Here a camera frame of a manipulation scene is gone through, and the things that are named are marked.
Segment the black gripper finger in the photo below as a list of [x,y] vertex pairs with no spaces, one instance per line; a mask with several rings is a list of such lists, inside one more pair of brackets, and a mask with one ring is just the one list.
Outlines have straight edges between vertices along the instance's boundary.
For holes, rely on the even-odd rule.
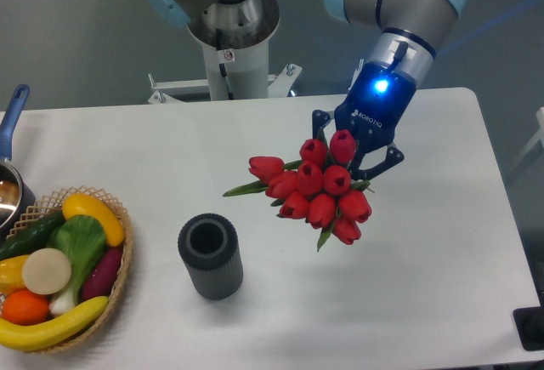
[[377,165],[368,169],[360,169],[359,167],[356,167],[357,163],[354,159],[348,170],[350,171],[351,178],[354,181],[371,181],[377,176],[387,172],[392,167],[400,164],[404,160],[405,154],[396,146],[395,143],[392,143],[387,146],[384,159]]
[[325,128],[334,119],[333,111],[313,110],[312,112],[312,138],[326,144]]

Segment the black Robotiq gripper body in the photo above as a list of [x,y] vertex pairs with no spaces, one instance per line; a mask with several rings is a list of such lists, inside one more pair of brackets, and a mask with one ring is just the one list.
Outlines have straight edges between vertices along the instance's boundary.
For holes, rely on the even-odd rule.
[[358,152],[389,145],[415,92],[412,80],[377,63],[366,63],[346,99],[334,111],[336,129],[346,129],[353,135]]

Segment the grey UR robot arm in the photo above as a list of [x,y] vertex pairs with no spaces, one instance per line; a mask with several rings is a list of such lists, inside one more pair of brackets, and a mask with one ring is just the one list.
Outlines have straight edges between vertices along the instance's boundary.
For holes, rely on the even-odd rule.
[[[171,26],[201,45],[213,100],[268,98],[269,40],[280,23],[276,0],[147,0]],[[323,0],[349,24],[376,25],[380,37],[361,61],[346,99],[332,112],[314,111],[312,129],[333,122],[357,141],[348,170],[370,180],[400,163],[394,133],[467,0]]]

